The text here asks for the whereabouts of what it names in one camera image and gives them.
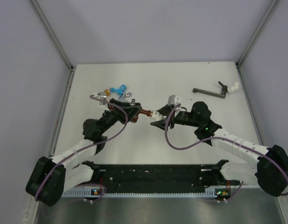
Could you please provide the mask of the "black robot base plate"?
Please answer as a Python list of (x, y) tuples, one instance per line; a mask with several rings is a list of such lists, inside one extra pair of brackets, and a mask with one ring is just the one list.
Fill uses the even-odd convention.
[(213, 165), (100, 165), (90, 183), (107, 193), (204, 193), (210, 186), (226, 186)]

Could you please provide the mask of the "brown water faucet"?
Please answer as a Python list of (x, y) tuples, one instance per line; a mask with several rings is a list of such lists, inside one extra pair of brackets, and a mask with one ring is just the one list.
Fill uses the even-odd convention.
[[(131, 104), (136, 103), (136, 102), (135, 102), (135, 99), (133, 98), (130, 103), (131, 103)], [(150, 117), (150, 113), (151, 113), (151, 110), (144, 110), (143, 108), (141, 108), (138, 116), (137, 116), (137, 117), (134, 117), (134, 119), (131, 121), (131, 123), (136, 123), (136, 122), (138, 121), (138, 118), (139, 118), (139, 115), (140, 115), (140, 114), (143, 114), (143, 115), (146, 115), (146, 116)]]

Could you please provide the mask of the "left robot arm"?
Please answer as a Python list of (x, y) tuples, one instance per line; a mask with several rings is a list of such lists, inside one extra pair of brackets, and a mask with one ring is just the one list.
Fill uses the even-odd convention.
[(106, 142), (115, 138), (104, 133), (117, 122), (127, 126), (142, 109), (140, 103), (121, 102), (115, 99), (98, 100), (105, 103), (106, 109), (99, 119), (86, 119), (83, 122), (83, 139), (62, 154), (41, 157), (32, 171), (25, 191), (47, 206), (55, 205), (62, 194), (84, 182), (95, 185), (100, 181), (97, 165), (88, 158), (98, 154)]

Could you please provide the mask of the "white elbow fitting on faucet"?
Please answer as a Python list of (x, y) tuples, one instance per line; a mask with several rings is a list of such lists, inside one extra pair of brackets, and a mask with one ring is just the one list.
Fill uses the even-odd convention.
[(232, 86), (228, 87), (228, 92), (229, 93), (236, 92), (238, 90), (238, 88), (239, 88), (239, 82), (235, 82), (235, 83), (233, 83)]

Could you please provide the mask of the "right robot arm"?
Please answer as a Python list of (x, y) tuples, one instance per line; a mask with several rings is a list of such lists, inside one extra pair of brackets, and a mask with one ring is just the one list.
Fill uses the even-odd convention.
[(288, 196), (288, 156), (282, 147), (266, 147), (235, 136), (211, 120), (211, 111), (202, 101), (195, 102), (190, 112), (180, 109), (180, 104), (172, 103), (152, 111), (150, 117), (154, 122), (151, 125), (165, 132), (174, 125), (196, 127), (194, 134), (199, 141), (184, 150), (205, 142), (244, 161), (220, 160), (212, 169), (216, 184), (226, 181), (258, 184), (271, 196)]

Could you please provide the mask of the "white elbow pipe fitting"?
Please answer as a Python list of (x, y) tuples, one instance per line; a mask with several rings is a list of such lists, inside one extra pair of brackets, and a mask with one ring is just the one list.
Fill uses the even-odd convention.
[(150, 118), (154, 121), (163, 120), (163, 115), (160, 114), (158, 111), (151, 111)]

